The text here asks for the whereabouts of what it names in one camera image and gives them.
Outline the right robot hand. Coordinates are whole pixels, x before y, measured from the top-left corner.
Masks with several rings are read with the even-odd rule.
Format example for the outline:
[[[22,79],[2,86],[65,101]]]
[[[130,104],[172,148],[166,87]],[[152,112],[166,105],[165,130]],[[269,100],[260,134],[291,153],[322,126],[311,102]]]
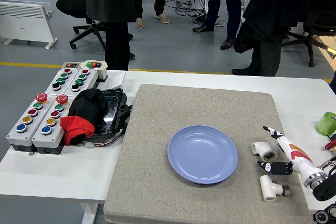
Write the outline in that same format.
[[[289,159],[288,162],[263,162],[257,164],[267,173],[273,175],[291,175],[293,171],[301,175],[301,181],[306,187],[313,184],[315,180],[326,180],[327,174],[320,168],[317,168],[310,157],[290,139],[285,137],[281,132],[267,126],[263,129],[268,131],[274,138],[282,152]]]

